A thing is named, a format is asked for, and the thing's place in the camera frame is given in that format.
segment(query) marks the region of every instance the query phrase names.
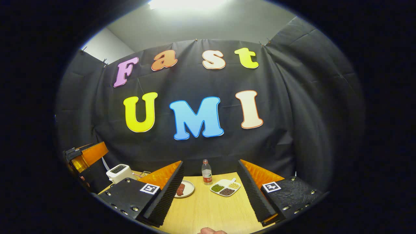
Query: human hand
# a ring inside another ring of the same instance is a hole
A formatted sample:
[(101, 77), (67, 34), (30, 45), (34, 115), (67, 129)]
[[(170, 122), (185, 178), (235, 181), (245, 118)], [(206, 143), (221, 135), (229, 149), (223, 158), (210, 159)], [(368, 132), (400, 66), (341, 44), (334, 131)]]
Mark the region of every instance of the human hand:
[(214, 231), (209, 227), (204, 227), (198, 234), (227, 234), (225, 231)]

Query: white sectioned tray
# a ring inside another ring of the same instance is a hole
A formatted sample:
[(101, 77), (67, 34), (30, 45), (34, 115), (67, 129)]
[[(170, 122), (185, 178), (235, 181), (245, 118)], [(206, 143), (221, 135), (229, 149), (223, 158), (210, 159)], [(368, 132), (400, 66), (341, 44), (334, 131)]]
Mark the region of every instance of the white sectioned tray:
[(175, 197), (176, 198), (183, 198), (183, 197), (187, 197), (189, 195), (191, 195), (193, 193), (193, 191), (195, 190), (195, 186), (192, 184), (192, 182), (187, 181), (187, 180), (182, 180), (182, 184), (185, 185), (185, 188), (183, 189), (183, 195), (182, 196), (178, 196), (175, 193)]
[[(230, 184), (232, 184), (232, 183), (236, 183), (236, 184), (238, 184), (238, 188), (237, 189), (233, 189), (233, 188), (230, 188), (230, 187), (228, 187)], [(213, 191), (212, 190), (212, 187), (214, 187), (216, 184), (218, 184), (218, 185), (220, 185), (220, 186), (224, 186), (220, 191), (218, 191), (218, 192), (215, 192), (215, 191)], [(237, 192), (237, 190), (239, 189), (241, 187), (241, 184), (240, 183), (237, 183), (237, 182), (235, 182), (235, 178), (233, 179), (233, 180), (229, 180), (229, 179), (222, 179), (222, 180), (220, 180), (220, 181), (218, 181), (217, 183), (215, 183), (215, 184), (213, 184), (209, 189), (212, 191), (212, 192), (214, 192), (214, 193), (216, 193), (216, 194), (218, 194), (218, 195), (221, 195), (221, 196), (224, 196), (224, 197), (229, 197), (229, 196), (231, 196), (231, 195), (233, 195), (234, 193), (236, 193)], [(223, 191), (224, 189), (231, 189), (231, 190), (234, 190), (234, 193), (232, 193), (232, 194), (230, 194), (230, 195), (222, 195), (222, 194), (220, 194), (221, 193), (221, 191)]]

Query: black fabric backdrop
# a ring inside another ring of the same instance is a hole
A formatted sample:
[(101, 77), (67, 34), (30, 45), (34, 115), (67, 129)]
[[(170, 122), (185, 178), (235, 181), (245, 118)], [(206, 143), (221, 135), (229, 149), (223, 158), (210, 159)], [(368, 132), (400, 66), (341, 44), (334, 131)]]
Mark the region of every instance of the black fabric backdrop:
[[(59, 136), (58, 148), (66, 151), (90, 143), (98, 143), (92, 129), (91, 110), (98, 77), (104, 63), (93, 56), (79, 51), (62, 78), (57, 93), (55, 124)], [(106, 176), (107, 169), (101, 160), (90, 167), (92, 175), (86, 178), (91, 191), (100, 192), (111, 184)]]
[[(241, 65), (234, 51), (243, 47), (256, 53), (252, 60), (259, 63), (258, 68)], [(178, 62), (152, 71), (154, 56), (165, 50), (175, 50)], [(221, 51), (225, 68), (205, 69), (205, 50)], [(126, 77), (127, 83), (114, 88), (117, 65), (134, 57), (139, 62)], [(78, 112), (82, 122), (63, 124), (76, 131), (70, 136), (77, 139), (76, 144), (72, 140), (75, 145), (67, 148), (104, 141), (109, 149), (104, 159), (110, 168), (124, 163), (133, 170), (154, 171), (183, 160), (185, 175), (193, 176), (201, 174), (202, 159), (208, 159), (215, 175), (234, 172), (236, 160), (244, 159), (283, 177), (297, 171), (306, 182), (326, 190), (337, 167), (350, 163), (364, 127), (361, 90), (351, 65), (327, 37), (299, 18), (266, 46), (189, 40), (146, 49), (91, 71), (83, 89), (75, 98), (85, 100), (83, 111)], [(258, 93), (257, 110), (264, 121), (258, 128), (241, 128), (243, 113), (235, 94), (244, 90)], [(154, 126), (147, 132), (133, 132), (126, 125), (123, 101), (139, 97), (136, 116), (142, 122), (146, 114), (141, 97), (149, 92), (158, 93)], [(175, 140), (175, 117), (169, 104), (185, 100), (196, 113), (202, 99), (210, 96), (221, 100), (218, 115), (224, 134)]]

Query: pink letter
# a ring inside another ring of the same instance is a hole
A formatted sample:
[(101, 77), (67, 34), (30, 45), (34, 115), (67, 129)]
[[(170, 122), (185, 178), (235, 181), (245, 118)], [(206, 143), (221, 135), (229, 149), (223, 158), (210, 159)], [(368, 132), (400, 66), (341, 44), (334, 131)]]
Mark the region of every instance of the pink letter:
[(130, 60), (127, 60), (125, 62), (122, 62), (118, 65), (119, 71), (117, 73), (116, 82), (114, 83), (114, 88), (118, 87), (118, 86), (121, 86), (121, 85), (124, 85), (127, 82), (124, 75), (129, 76), (131, 74), (131, 71), (133, 70), (133, 65), (131, 65), (130, 63), (136, 64), (138, 62), (139, 62), (139, 58), (136, 57), (136, 58), (132, 58)]

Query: white toaster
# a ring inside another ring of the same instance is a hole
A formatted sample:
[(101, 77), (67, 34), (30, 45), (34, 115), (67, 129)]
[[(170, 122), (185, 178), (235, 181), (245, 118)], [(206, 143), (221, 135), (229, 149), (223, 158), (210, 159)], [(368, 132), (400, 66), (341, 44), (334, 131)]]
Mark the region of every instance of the white toaster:
[(113, 183), (117, 184), (125, 178), (135, 178), (130, 167), (125, 164), (119, 164), (106, 172), (108, 178)]

